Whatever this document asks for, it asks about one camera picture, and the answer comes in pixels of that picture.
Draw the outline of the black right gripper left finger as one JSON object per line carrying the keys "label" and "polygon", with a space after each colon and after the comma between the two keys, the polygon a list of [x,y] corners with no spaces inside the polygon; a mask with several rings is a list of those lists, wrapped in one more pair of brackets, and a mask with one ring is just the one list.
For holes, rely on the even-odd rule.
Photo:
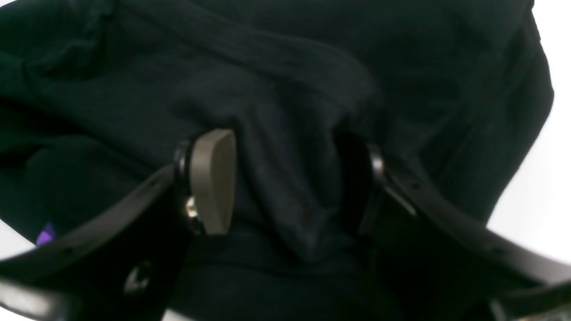
{"label": "black right gripper left finger", "polygon": [[35,321],[160,321],[188,246],[226,235],[236,135],[180,142],[173,162],[104,213],[1,262],[1,307]]}

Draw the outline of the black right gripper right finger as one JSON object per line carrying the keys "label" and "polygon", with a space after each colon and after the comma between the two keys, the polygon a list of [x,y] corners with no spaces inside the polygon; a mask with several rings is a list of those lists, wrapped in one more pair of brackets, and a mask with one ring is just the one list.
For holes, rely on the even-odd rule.
{"label": "black right gripper right finger", "polygon": [[344,226],[406,321],[568,321],[570,266],[488,230],[380,148],[336,137]]}

